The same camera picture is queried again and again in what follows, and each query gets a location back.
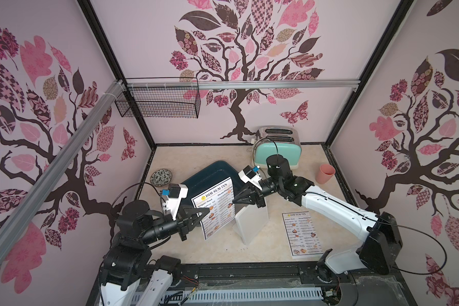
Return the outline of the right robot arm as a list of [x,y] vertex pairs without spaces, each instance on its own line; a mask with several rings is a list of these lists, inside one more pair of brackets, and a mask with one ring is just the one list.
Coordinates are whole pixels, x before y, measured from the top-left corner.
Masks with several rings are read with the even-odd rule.
[[265,207],[265,197],[278,194],[300,207],[316,211],[341,225],[359,242],[346,249],[329,249],[316,263],[315,273],[323,283],[331,283],[344,272],[369,269],[388,275],[403,246],[396,219],[389,213],[377,215],[355,207],[316,186],[307,178],[295,176],[289,162],[280,154],[267,158],[268,177],[256,167],[247,166],[238,176],[244,183],[234,204]]

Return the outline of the clear acrylic menu holder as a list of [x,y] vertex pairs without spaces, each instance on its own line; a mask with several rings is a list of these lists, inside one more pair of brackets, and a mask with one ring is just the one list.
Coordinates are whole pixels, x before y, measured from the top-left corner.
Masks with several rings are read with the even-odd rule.
[[268,207],[246,205],[235,215],[233,231],[248,246],[269,222]]

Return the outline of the new menu sheet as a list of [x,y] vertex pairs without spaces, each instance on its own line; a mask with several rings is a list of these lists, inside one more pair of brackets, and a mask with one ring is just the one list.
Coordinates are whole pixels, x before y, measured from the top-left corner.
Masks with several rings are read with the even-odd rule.
[[192,197],[192,204],[196,208],[209,209],[209,213],[201,221],[205,240],[235,219],[233,199],[234,188],[230,177]]

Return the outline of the old menu sheet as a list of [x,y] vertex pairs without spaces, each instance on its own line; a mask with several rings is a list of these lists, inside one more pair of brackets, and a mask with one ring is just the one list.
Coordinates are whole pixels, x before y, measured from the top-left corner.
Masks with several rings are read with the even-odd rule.
[[310,212],[282,213],[291,257],[294,260],[323,254],[323,247]]

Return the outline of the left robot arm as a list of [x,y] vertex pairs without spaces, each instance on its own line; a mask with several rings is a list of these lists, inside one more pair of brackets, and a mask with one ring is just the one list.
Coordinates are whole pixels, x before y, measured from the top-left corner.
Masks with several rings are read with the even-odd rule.
[[137,305],[169,305],[182,291],[167,295],[169,287],[181,280],[181,261],[162,256],[150,264],[155,248],[178,234],[187,234],[209,214],[208,208],[188,208],[184,219],[173,219],[160,211],[151,210],[143,200],[132,201],[117,220],[120,231],[99,268],[99,304],[131,305],[143,279],[147,287]]

